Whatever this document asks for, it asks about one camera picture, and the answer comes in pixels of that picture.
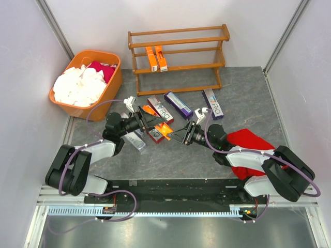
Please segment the purple white R.O toothpaste box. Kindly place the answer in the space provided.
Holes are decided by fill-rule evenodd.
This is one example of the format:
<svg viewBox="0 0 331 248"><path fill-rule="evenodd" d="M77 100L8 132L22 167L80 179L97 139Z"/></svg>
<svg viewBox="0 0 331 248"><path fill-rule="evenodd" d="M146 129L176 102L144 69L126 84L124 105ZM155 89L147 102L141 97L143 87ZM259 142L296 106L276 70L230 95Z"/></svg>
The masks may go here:
<svg viewBox="0 0 331 248"><path fill-rule="evenodd" d="M207 106L212 110L213 120L222 119L224 117L224 114L213 90L211 88L204 89L202 91L202 95L205 99Z"/></svg>

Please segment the orange Curaprox toothpaste box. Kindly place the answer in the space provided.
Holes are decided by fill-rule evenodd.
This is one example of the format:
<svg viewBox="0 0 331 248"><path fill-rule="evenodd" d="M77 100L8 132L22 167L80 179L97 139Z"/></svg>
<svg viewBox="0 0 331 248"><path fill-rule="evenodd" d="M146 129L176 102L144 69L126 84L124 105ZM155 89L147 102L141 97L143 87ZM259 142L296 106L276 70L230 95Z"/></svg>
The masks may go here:
<svg viewBox="0 0 331 248"><path fill-rule="evenodd" d="M145 50L146 50L146 55L147 55L148 62L149 62L150 68L151 68L151 72L157 71L158 63L157 63L153 48L151 46L147 46L147 47L145 47Z"/></svg>

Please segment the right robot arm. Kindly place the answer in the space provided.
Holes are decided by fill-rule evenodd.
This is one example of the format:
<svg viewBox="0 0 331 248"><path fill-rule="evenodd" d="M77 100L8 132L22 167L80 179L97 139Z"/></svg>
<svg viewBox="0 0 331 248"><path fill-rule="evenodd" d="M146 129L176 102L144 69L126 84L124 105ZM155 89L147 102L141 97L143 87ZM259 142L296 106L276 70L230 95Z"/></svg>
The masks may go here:
<svg viewBox="0 0 331 248"><path fill-rule="evenodd" d="M312 169L287 146L262 150L234 142L235 137L243 142L260 140L249 130L226 134L222 125L212 124L203 130L190 121L184 128L169 133L168 137L185 145L196 143L211 149L214 160L230 167L242 181L243 186L236 195L245 204L255 197L274 194L296 202L306 194L305 190L315 179Z"/></svg>

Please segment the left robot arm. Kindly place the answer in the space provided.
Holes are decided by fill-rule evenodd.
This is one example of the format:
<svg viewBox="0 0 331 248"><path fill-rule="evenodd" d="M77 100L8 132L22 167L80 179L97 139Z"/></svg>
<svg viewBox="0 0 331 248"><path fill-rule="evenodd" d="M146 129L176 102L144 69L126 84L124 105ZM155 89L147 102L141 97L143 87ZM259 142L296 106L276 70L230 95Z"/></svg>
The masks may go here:
<svg viewBox="0 0 331 248"><path fill-rule="evenodd" d="M113 112L106 117L102 138L80 147L62 145L45 177L46 185L58 189L60 195L77 196L84 191L89 181L88 172L92 163L118 155L124 145L123 136L135 130L150 131L165 119L152 115L138 106L128 118Z"/></svg>

